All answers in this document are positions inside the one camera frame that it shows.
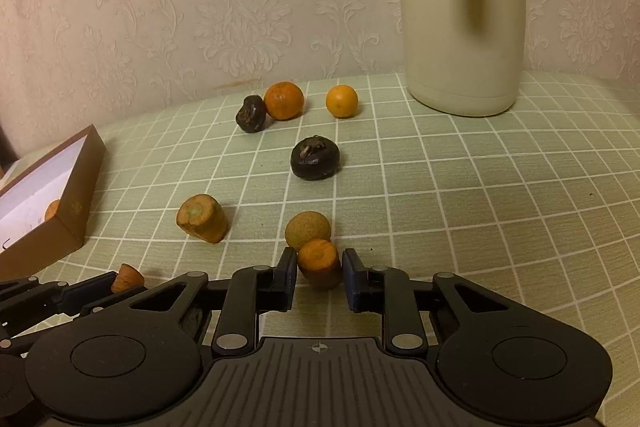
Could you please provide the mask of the small carrot piece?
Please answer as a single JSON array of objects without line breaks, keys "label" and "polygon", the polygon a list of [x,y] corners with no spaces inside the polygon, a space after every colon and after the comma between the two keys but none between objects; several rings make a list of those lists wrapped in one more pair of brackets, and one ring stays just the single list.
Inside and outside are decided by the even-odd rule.
[{"label": "small carrot piece", "polygon": [[309,284],[328,291],[343,280],[342,266],[335,246],[327,239],[311,239],[299,249],[297,263]]},{"label": "small carrot piece", "polygon": [[111,286],[111,292],[113,294],[120,294],[124,291],[131,291],[131,289],[143,287],[145,283],[144,276],[132,265],[123,263],[115,277]]}]

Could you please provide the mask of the small round orange kumquat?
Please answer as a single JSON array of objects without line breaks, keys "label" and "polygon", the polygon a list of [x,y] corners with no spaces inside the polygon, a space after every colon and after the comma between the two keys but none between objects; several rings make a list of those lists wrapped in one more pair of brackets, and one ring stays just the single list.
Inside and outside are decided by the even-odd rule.
[{"label": "small round orange kumquat", "polygon": [[332,87],[326,94],[326,109],[335,118],[350,118],[358,112],[358,93],[348,84]]}]

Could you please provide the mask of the orange mandarin near dark fruit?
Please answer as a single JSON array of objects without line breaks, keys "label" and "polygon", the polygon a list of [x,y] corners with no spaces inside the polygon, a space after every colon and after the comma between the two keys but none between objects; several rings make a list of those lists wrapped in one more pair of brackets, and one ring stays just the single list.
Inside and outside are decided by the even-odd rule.
[{"label": "orange mandarin near dark fruit", "polygon": [[268,88],[264,102],[272,119],[285,121],[303,112],[305,98],[297,84],[281,81]]}]

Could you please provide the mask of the green brown kiwi fruit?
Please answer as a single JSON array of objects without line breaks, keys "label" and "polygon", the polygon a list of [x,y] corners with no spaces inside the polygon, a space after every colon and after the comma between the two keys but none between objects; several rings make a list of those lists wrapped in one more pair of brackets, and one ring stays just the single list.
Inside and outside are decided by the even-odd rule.
[{"label": "green brown kiwi fruit", "polygon": [[284,236],[288,247],[299,251],[313,239],[328,241],[331,238],[331,223],[320,212],[300,212],[288,221]]}]

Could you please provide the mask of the dark brown fruit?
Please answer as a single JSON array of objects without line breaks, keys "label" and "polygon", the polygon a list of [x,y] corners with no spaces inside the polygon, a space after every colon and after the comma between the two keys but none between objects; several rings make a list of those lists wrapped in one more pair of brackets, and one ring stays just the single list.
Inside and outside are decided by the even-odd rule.
[{"label": "dark brown fruit", "polygon": [[265,127],[267,107],[261,96],[252,94],[244,98],[235,115],[236,124],[246,133],[256,133]]},{"label": "dark brown fruit", "polygon": [[300,179],[326,179],[334,176],[340,167],[340,149],[324,136],[308,136],[294,146],[290,164],[293,173]]}]

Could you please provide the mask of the carrot chunk with green core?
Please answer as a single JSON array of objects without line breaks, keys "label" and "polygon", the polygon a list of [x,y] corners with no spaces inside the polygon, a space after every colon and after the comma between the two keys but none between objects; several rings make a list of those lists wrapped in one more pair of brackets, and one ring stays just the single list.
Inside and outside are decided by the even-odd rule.
[{"label": "carrot chunk with green core", "polygon": [[188,235],[217,244],[226,235],[229,221],[216,199],[208,194],[196,194],[180,206],[176,225]]}]

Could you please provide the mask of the brown cardboard box white inside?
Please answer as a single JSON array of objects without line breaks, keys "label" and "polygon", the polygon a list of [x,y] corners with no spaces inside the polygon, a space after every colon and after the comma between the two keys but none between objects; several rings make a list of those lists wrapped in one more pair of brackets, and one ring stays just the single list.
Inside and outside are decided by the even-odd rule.
[{"label": "brown cardboard box white inside", "polygon": [[[105,144],[92,124],[50,150],[1,190],[0,277],[31,277],[85,243]],[[50,202],[56,215],[46,221]]]}]

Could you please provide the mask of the small carrot piece front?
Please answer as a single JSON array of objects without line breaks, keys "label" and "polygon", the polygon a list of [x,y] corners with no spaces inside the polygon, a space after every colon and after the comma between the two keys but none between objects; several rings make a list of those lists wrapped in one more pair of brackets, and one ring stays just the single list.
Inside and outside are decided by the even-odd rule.
[{"label": "small carrot piece front", "polygon": [[120,294],[124,291],[131,291],[131,289],[143,287],[145,283],[144,276],[132,265],[123,263],[115,277],[111,286],[111,292],[113,294]]}]

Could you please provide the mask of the round orange mandarin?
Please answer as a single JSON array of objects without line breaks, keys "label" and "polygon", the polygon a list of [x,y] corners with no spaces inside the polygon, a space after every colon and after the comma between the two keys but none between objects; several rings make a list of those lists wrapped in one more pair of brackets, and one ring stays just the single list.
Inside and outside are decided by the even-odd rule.
[{"label": "round orange mandarin", "polygon": [[61,201],[59,199],[55,199],[53,202],[50,202],[49,206],[46,209],[46,212],[44,213],[44,220],[48,221],[56,215],[60,202]]}]

